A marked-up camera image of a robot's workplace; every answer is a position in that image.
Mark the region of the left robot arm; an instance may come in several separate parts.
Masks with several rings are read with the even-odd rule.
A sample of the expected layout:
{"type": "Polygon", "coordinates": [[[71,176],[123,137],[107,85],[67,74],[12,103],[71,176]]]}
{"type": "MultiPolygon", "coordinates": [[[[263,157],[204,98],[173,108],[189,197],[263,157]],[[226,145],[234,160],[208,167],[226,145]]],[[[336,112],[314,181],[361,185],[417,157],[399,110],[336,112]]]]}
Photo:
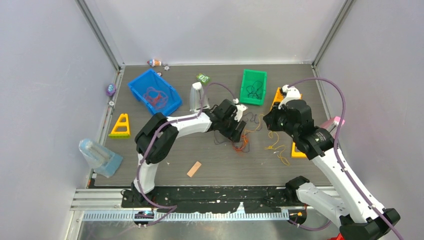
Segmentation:
{"type": "Polygon", "coordinates": [[[172,117],[154,114],[135,136],[138,166],[133,181],[134,200],[141,207],[153,202],[155,178],[163,161],[178,138],[208,132],[219,132],[233,143],[240,142],[246,122],[242,119],[247,106],[225,99],[219,105],[203,108],[193,114],[172,117]]]}

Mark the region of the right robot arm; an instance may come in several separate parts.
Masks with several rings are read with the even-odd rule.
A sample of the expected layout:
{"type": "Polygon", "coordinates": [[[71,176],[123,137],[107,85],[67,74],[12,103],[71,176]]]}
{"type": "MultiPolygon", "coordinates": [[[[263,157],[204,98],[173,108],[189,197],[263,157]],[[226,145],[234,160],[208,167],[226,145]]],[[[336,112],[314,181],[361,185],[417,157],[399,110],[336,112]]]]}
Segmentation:
{"type": "Polygon", "coordinates": [[[291,205],[307,204],[334,223],[346,240],[378,240],[401,219],[394,208],[384,207],[352,171],[332,135],[315,126],[312,110],[302,99],[274,102],[263,118],[267,128],[285,132],[331,182],[340,199],[318,189],[304,176],[285,184],[291,205]]]}

